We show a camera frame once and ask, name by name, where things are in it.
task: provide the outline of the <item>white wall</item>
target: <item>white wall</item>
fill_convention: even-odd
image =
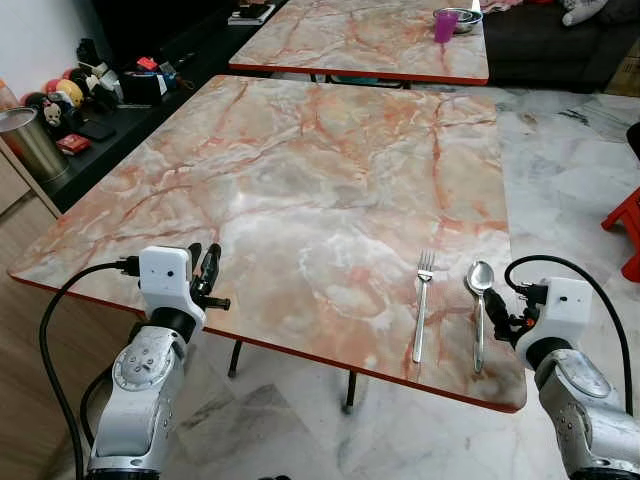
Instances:
[[[91,0],[0,0],[0,77],[18,98],[77,66],[91,14]]]

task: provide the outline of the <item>sofa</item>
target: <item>sofa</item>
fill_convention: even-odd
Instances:
[[[604,88],[640,35],[640,0],[609,0],[594,17],[562,24],[558,3],[525,3],[484,18],[490,82]]]

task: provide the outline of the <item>marble floor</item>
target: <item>marble floor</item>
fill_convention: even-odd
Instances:
[[[600,228],[609,211],[640,185],[640,161],[624,137],[640,120],[640,99],[414,88],[495,100],[513,257],[560,255],[601,282],[625,324],[640,408],[640,284],[625,280],[619,270],[632,247],[622,229]],[[536,264],[516,277],[535,281],[553,274],[570,275]],[[340,410],[347,372],[245,345],[238,376],[230,380],[232,347],[231,340],[214,335],[197,339],[164,479],[566,478],[531,375],[527,405],[513,415],[359,376],[356,407],[347,416]],[[617,339],[597,299],[583,349],[621,390]]]

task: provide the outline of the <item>fork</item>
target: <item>fork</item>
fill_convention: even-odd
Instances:
[[[418,308],[418,323],[416,325],[416,337],[413,343],[413,361],[420,363],[422,358],[422,337],[424,335],[424,316],[427,311],[427,286],[433,278],[433,262],[436,254],[431,251],[422,251],[418,261],[418,280],[420,280],[420,308]]]

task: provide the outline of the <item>metal bowl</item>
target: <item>metal bowl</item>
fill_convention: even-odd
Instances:
[[[433,17],[438,16],[439,12],[457,12],[458,22],[454,33],[469,33],[473,27],[482,20],[482,13],[466,8],[439,8],[433,12]]]

